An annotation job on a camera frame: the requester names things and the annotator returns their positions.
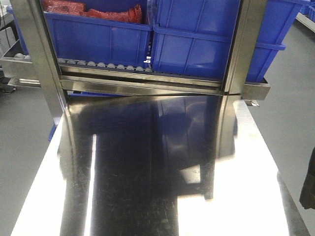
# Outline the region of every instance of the metal rack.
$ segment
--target metal rack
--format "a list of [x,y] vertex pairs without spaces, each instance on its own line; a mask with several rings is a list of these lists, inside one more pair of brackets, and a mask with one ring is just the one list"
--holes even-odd
[[242,0],[232,48],[223,82],[164,73],[121,72],[89,66],[62,64],[47,29],[40,0],[11,0],[31,61],[15,59],[21,52],[13,46],[2,58],[10,84],[42,87],[48,107],[58,124],[67,104],[67,90],[104,92],[121,95],[215,94],[242,95],[264,99],[270,89],[265,83],[246,83],[267,0]]

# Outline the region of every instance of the stainless steel tabletop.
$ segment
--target stainless steel tabletop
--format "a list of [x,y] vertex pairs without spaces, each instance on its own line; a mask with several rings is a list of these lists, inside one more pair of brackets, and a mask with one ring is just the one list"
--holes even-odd
[[238,96],[74,97],[12,236],[308,236]]

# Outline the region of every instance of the gray floor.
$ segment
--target gray floor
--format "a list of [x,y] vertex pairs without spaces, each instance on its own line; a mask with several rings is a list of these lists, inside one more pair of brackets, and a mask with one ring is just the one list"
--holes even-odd
[[299,204],[308,162],[315,147],[315,33],[296,22],[266,79],[271,90],[250,111],[294,201],[315,236],[315,210]]
[[0,93],[0,235],[10,236],[48,147],[52,119],[41,89]]
[[[315,210],[298,204],[315,146],[315,34],[294,24],[267,72],[272,89],[251,113],[315,236]],[[0,236],[9,236],[48,147],[52,120],[40,89],[0,93]]]

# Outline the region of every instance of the red packaging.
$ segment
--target red packaging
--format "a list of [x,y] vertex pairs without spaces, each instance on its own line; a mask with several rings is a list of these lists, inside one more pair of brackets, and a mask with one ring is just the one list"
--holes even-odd
[[64,0],[45,0],[43,2],[44,10],[62,14],[80,15],[81,11],[86,10],[86,4],[75,1]]
[[90,9],[88,12],[80,12],[80,15],[94,18],[102,18],[105,20],[123,21],[139,24],[142,21],[142,11],[139,4],[124,12],[101,12],[95,9]]

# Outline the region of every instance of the stacked blue bins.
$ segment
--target stacked blue bins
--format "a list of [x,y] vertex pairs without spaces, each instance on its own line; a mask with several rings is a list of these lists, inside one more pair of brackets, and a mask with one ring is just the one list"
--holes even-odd
[[309,19],[313,22],[315,22],[315,7],[310,6],[310,14]]
[[[153,16],[155,71],[222,80],[239,0],[159,0]],[[269,0],[247,81],[261,82],[294,22],[309,0]]]
[[310,13],[310,6],[314,6],[315,5],[315,0],[311,0],[310,2],[310,5],[303,5],[301,7],[301,10],[300,12],[303,14],[303,15],[308,15]]
[[[76,1],[85,2],[87,10],[117,12],[127,11],[139,3],[143,20],[146,19],[147,0]],[[152,32],[150,25],[52,12],[45,12],[45,17],[57,57],[145,67],[143,61],[146,60]],[[18,25],[17,30],[24,53],[28,54]]]

